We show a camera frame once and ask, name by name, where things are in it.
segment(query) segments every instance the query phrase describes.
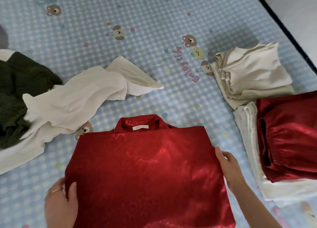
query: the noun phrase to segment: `bed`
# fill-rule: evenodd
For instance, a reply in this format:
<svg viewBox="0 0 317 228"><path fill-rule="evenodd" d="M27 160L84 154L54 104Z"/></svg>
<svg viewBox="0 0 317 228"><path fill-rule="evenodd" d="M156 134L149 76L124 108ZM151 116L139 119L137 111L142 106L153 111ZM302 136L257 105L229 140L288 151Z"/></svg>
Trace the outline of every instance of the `bed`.
<svg viewBox="0 0 317 228"><path fill-rule="evenodd" d="M200 69L201 62L212 62L217 52L279 42L281 62L296 93L317 90L316 74L258 0L0 0L0 6L9 49L49 67L64 82L90 67L106 68L122 55L164 85L163 90L125 101L104 102L90 121L94 132L113 129L121 117L145 114L157 114L177 127L202 125L214 146L234 154L264 202L233 110L214 77ZM203 59L195 59L192 47L183 43L189 34ZM46 227L46 192L64 175L76 142L74 134L59 135L43 154L0 175L1 228ZM228 194L237 227L248 227ZM317 198L307 202L317 211ZM299 204L264 204L284 228L308 227Z"/></svg>

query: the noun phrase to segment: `hand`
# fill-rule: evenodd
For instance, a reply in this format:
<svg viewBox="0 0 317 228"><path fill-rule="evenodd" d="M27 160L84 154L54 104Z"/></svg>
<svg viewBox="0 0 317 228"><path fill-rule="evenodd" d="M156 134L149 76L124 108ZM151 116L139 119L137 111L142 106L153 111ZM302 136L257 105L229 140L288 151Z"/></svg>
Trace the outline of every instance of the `hand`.
<svg viewBox="0 0 317 228"><path fill-rule="evenodd" d="M68 200L63 192L64 184L65 178L61 178L47 192L44 207L47 228L73 228L75 224L78 212L76 182L69 187Z"/></svg>
<svg viewBox="0 0 317 228"><path fill-rule="evenodd" d="M244 186L247 182L244 179L237 159L230 152L221 151L219 147L215 148L216 156L220 162L224 178L232 193L235 193L236 187Z"/></svg>

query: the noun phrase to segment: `polka dot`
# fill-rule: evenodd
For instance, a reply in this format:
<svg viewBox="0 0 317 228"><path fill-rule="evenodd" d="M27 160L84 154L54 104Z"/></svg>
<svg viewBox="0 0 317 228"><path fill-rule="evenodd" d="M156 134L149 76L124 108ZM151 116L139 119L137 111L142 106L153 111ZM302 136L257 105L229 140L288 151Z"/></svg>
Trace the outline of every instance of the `polka dot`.
<svg viewBox="0 0 317 228"><path fill-rule="evenodd" d="M59 168L62 167L62 165L63 165L63 164L62 164L61 162L57 162L56 165L55 165L55 168L56 168L56 169L59 169Z"/></svg>

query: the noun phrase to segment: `clothing label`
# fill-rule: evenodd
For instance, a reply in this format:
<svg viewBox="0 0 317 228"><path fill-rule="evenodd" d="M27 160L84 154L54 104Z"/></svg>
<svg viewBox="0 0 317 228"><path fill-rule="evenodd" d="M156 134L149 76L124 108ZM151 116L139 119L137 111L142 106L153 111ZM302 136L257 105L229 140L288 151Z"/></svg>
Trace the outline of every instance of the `clothing label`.
<svg viewBox="0 0 317 228"><path fill-rule="evenodd" d="M137 125L137 126L133 126L132 129L133 130L139 130L141 128L145 128L145 129L148 129L149 128L149 125Z"/></svg>

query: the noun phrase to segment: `folded red satin garment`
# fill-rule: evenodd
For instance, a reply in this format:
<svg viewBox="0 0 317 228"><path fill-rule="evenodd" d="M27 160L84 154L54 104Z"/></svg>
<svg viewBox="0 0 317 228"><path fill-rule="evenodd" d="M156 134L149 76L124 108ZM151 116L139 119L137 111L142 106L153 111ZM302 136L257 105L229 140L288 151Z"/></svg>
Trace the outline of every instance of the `folded red satin garment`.
<svg viewBox="0 0 317 228"><path fill-rule="evenodd" d="M259 99L260 160L271 182L317 179L317 91Z"/></svg>
<svg viewBox="0 0 317 228"><path fill-rule="evenodd" d="M121 118L114 130L80 136L65 178L66 194L77 182L74 228L236 226L202 126L176 128L157 115Z"/></svg>

